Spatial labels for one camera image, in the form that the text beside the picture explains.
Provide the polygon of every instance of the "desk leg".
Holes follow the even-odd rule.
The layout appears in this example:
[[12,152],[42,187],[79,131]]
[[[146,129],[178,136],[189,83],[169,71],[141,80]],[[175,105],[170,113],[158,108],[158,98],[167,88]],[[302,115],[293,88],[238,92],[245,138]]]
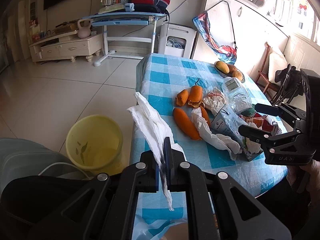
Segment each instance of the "desk leg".
[[154,48],[155,48],[157,21],[158,21],[158,17],[155,16],[155,21],[154,21],[154,23],[153,23],[152,40],[151,40],[151,53],[153,53],[153,50],[154,50]]
[[95,61],[94,62],[94,66],[95,67],[99,67],[101,65],[101,62],[104,61],[107,57],[108,57],[108,54],[109,54],[109,51],[108,51],[108,41],[107,41],[107,26],[106,25],[103,25],[102,27],[103,29],[103,47],[102,50],[104,51],[104,56],[102,58],[100,58],[99,60]]

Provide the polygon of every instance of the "green sponge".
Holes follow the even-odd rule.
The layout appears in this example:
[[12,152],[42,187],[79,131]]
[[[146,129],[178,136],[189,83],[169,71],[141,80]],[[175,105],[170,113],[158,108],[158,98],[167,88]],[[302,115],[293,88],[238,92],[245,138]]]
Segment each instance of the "green sponge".
[[247,109],[247,110],[244,110],[241,115],[243,116],[246,116],[246,117],[253,117],[256,113],[256,110],[254,109],[254,104],[252,104],[252,107]]

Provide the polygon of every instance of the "wooden chair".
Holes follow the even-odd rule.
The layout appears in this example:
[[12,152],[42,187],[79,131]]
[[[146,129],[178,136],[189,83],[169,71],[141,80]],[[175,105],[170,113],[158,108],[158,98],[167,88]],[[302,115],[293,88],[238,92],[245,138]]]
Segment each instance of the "wooden chair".
[[[267,58],[268,58],[268,55],[269,55],[269,52],[270,52],[270,45],[266,42],[266,45],[267,45],[267,53],[266,53],[266,56],[264,57],[264,60],[263,60],[263,64],[262,64],[262,67],[261,69],[258,71],[258,76],[257,76],[257,79],[255,81],[255,83],[257,84],[257,86],[259,87],[262,87],[263,88],[263,93],[264,94],[267,94],[269,97],[270,97],[270,100],[272,100],[273,96],[268,92],[268,89],[271,89],[273,90],[274,92],[278,92],[280,90],[280,87],[276,84],[273,84],[269,81],[269,77],[268,77],[268,74],[265,74],[263,73],[263,69],[264,69],[264,66],[266,64],[266,61],[267,61]],[[263,78],[264,81],[267,83],[266,86],[264,85],[261,85],[258,83],[259,79],[260,78]]]

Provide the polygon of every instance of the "white cabinet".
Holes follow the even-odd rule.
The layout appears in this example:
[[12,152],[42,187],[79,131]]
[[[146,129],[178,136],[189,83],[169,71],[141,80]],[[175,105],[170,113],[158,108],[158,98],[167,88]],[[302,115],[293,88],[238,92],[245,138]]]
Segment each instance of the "white cabinet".
[[70,40],[41,47],[41,42],[44,41],[45,40],[30,45],[33,62],[57,59],[71,59],[73,61],[76,56],[86,56],[90,62],[92,59],[91,55],[96,53],[98,56],[102,49],[102,34],[89,36],[84,39],[79,39],[78,37],[71,38]]
[[[203,0],[202,11],[222,0]],[[237,45],[235,66],[255,79],[266,53],[266,41],[283,52],[288,36],[268,19],[260,15],[249,4],[241,0],[224,0],[230,6],[231,17]],[[228,5],[219,3],[208,11],[210,31],[220,45],[232,46],[234,42]],[[197,35],[193,59],[214,63],[218,59],[201,35]]]

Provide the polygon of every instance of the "white appliance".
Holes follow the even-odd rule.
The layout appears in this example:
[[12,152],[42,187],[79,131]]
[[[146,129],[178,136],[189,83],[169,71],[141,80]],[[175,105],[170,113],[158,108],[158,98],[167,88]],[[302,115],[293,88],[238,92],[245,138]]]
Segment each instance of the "white appliance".
[[196,31],[174,23],[161,26],[158,53],[190,58]]

